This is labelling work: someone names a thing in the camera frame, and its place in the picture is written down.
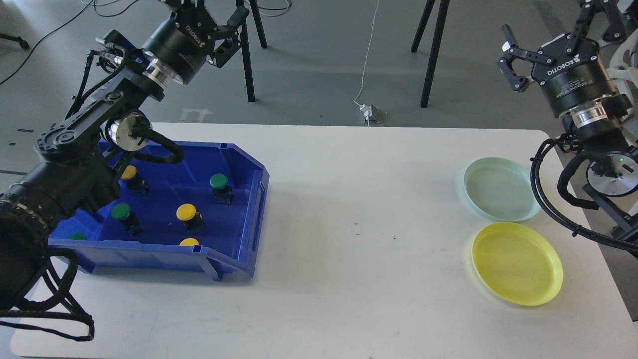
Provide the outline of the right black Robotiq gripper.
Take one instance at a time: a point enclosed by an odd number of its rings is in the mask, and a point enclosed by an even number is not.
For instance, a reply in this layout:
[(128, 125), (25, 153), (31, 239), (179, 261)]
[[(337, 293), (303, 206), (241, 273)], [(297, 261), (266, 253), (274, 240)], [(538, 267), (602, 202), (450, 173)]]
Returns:
[[(587, 101), (617, 93), (599, 59), (600, 47), (596, 41), (581, 38), (577, 49), (565, 54), (568, 38), (562, 34), (545, 43), (539, 49), (541, 53), (538, 53), (520, 48), (510, 25), (505, 23), (501, 30), (505, 43), (497, 67), (511, 90), (524, 92), (529, 86), (528, 77), (517, 75), (513, 70), (513, 62), (519, 59), (536, 63), (531, 77), (540, 84), (554, 117), (560, 118), (565, 112)], [(554, 63), (549, 64), (549, 57), (554, 59)]]

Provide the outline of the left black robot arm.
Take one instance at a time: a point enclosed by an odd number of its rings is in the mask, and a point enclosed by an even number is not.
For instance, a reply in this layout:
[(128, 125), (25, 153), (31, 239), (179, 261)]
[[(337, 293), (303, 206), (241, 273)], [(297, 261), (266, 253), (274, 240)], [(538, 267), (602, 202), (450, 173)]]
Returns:
[(119, 180), (132, 160), (177, 164), (183, 150), (156, 132), (140, 106), (161, 101), (169, 82), (189, 83), (204, 63), (222, 67), (248, 37), (249, 9), (239, 0), (226, 24), (218, 24), (202, 0), (167, 0), (169, 17), (141, 48), (112, 30), (93, 57), (109, 75), (80, 86), (64, 120), (35, 143), (40, 162), (1, 195), (1, 325), (39, 330), (7, 318), (77, 321), (84, 336), (43, 332), (87, 342), (94, 320), (71, 295), (78, 255), (50, 247), (48, 239), (77, 210), (96, 213), (120, 196)]

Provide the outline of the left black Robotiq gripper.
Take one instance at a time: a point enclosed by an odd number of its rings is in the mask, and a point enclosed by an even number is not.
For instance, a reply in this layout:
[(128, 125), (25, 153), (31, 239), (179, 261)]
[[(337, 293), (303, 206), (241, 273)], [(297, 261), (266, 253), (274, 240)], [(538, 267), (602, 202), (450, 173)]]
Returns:
[(204, 4), (170, 4), (171, 15), (142, 45), (148, 59), (167, 66), (174, 80), (188, 84), (204, 63), (225, 66), (241, 49), (249, 14), (238, 6), (225, 25), (216, 23)]

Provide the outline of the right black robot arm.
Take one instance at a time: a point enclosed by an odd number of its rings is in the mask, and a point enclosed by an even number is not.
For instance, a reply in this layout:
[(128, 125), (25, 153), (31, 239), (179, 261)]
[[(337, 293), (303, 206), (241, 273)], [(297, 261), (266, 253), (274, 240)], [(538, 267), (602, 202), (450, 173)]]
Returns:
[[(631, 145), (622, 121), (633, 109), (627, 82), (637, 82), (637, 34), (632, 33), (614, 54), (609, 68), (599, 58), (599, 43), (585, 30), (565, 33), (537, 51), (517, 45), (512, 29), (497, 65), (513, 91), (522, 92), (537, 82), (564, 134), (544, 141), (531, 159), (530, 181), (538, 204), (557, 223), (596, 243), (637, 254), (637, 215), (620, 209), (614, 197), (637, 190), (637, 146)], [(557, 182), (565, 202), (583, 209), (601, 209), (616, 225), (610, 235), (587, 229), (562, 214), (545, 195), (540, 169), (545, 156), (558, 146), (574, 157)]]

